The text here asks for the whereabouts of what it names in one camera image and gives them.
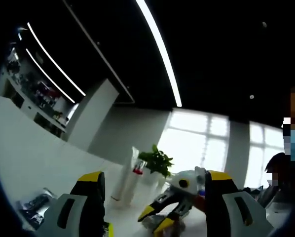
white vase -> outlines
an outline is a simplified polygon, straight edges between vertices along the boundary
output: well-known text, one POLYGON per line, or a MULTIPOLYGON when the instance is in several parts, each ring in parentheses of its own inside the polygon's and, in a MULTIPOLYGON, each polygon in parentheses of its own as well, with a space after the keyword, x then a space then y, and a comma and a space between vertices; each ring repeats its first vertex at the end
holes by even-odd
POLYGON ((151 170, 144 167, 143 168, 143 175, 142 175, 142 181, 146 184, 153 185, 156 184, 160 178, 161 174, 158 172, 153 172, 151 174, 151 170))

potted plant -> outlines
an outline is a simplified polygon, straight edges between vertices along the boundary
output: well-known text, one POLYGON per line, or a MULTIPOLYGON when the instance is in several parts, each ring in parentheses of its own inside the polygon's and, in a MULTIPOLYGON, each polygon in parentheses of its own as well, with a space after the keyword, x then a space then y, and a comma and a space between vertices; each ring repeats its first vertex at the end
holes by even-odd
POLYGON ((157 182, 160 178, 160 174, 164 176, 164 178, 171 175, 168 171, 168 168, 173 164, 171 160, 173 158, 169 158, 164 152, 160 151, 156 145, 152 146, 152 152, 140 152, 139 159, 147 162, 147 165, 143 171, 144 181, 149 184, 153 184, 157 182))

